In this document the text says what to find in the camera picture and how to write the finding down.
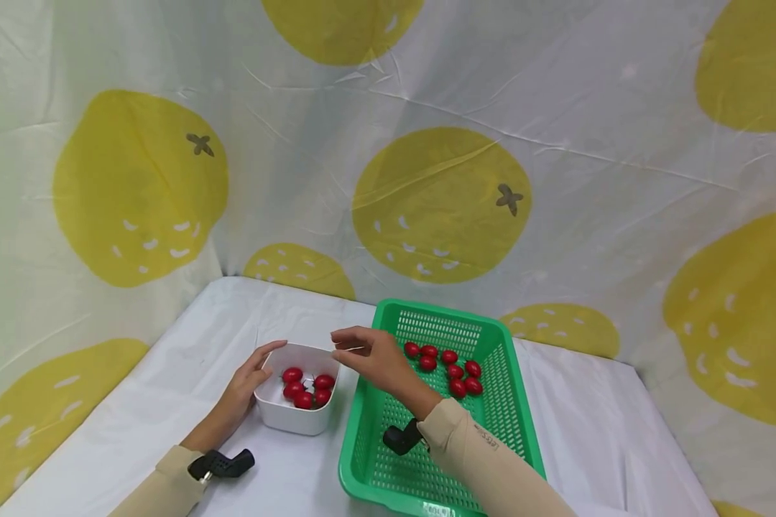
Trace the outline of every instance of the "white plastic container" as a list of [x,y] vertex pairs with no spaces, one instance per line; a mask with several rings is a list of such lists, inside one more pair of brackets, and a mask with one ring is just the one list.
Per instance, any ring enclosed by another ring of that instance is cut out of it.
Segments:
[[283,348],[273,350],[264,362],[264,367],[273,370],[273,375],[256,389],[256,400],[264,425],[282,431],[297,432],[316,436],[328,428],[333,405],[337,401],[336,388],[330,401],[319,409],[299,409],[285,398],[282,391],[282,372],[295,366],[303,374],[302,382],[313,391],[313,378],[326,374],[338,380],[339,363],[333,360],[329,350],[308,347],[297,343],[288,343]]

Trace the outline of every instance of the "red cherry tomato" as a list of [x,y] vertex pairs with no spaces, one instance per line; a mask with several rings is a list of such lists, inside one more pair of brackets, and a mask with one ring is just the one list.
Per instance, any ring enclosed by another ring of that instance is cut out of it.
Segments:
[[333,377],[325,374],[313,379],[313,387],[317,388],[317,390],[330,390],[334,384],[336,384],[336,381],[333,380]]
[[425,345],[425,347],[420,348],[420,352],[430,358],[437,358],[437,355],[439,355],[439,350],[431,345]]
[[431,355],[423,355],[420,358],[420,370],[434,371],[436,369],[437,369],[437,360],[432,358]]
[[282,393],[285,398],[288,399],[288,401],[294,401],[296,396],[303,391],[305,391],[305,387],[302,386],[302,383],[299,381],[293,381],[287,383],[285,390]]
[[285,382],[285,384],[293,381],[301,381],[302,371],[296,367],[288,368],[282,372],[282,380]]
[[481,395],[483,392],[483,385],[481,385],[480,381],[477,381],[474,377],[469,377],[463,384],[466,385],[466,391],[471,393],[471,395]]
[[296,395],[296,398],[293,399],[293,404],[299,409],[311,409],[313,407],[313,395],[303,391]]
[[440,359],[443,361],[443,363],[451,365],[457,363],[458,357],[454,350],[445,350],[445,352],[443,352],[443,354],[440,356]]
[[480,365],[477,364],[474,360],[466,361],[466,372],[468,372],[468,374],[473,376],[475,379],[479,379],[483,373],[483,371],[480,369]]
[[448,382],[448,391],[451,391],[451,395],[453,395],[455,399],[462,399],[466,396],[466,385],[459,379],[452,379]]
[[409,341],[408,343],[405,343],[405,355],[408,355],[409,358],[414,359],[419,354],[420,354],[420,347],[417,346],[417,343],[414,343],[411,341]]
[[449,379],[462,379],[463,369],[458,365],[448,365],[448,368],[445,369],[445,376]]
[[317,390],[313,393],[313,398],[316,399],[316,407],[323,408],[325,404],[331,401],[332,391],[330,390]]

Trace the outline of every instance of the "beige sleeve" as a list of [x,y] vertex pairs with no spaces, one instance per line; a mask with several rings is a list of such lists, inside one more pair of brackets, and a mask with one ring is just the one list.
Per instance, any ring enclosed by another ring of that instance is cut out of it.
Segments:
[[180,445],[172,447],[109,517],[186,517],[204,494],[204,485],[187,467],[202,456]]
[[417,424],[431,458],[474,494],[489,517],[574,517],[560,495],[454,399]]

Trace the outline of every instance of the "black device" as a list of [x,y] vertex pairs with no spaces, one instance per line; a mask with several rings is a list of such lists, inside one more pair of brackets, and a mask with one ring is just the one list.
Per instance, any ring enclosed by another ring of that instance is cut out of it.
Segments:
[[382,442],[398,456],[405,456],[410,450],[413,450],[417,443],[422,441],[420,430],[417,429],[418,422],[417,419],[411,419],[405,429],[400,429],[395,425],[390,426],[383,433]]
[[239,478],[255,464],[256,458],[248,450],[243,450],[232,458],[224,456],[219,451],[210,451],[190,463],[187,472],[193,479],[206,483],[210,478]]

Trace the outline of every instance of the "lemon pattern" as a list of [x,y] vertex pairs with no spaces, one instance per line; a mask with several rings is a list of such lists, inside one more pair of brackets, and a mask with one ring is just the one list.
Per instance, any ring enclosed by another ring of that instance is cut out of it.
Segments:
[[310,292],[354,299],[354,286],[337,261],[308,247],[279,243],[258,250],[244,267],[244,276]]
[[491,271],[523,232],[529,178],[500,144],[460,127],[394,140],[356,184],[352,216],[377,261],[415,281],[451,284]]
[[716,512],[719,513],[719,517],[762,517],[760,513],[749,511],[747,508],[742,508],[725,501],[715,500],[713,501],[713,506]]
[[709,118],[776,131],[776,0],[732,0],[707,34],[695,89]]
[[322,65],[367,63],[399,42],[422,0],[262,0],[276,31]]
[[0,505],[76,430],[147,353],[111,339],[61,355],[23,375],[0,397]]
[[201,116],[110,90],[63,148],[52,191],[75,253],[104,281],[135,287],[195,260],[224,212],[228,165]]
[[776,425],[776,213],[693,255],[667,288],[664,320],[702,390]]
[[602,358],[615,358],[621,348],[621,338],[612,321],[583,305],[529,305],[503,316],[501,322],[514,337]]

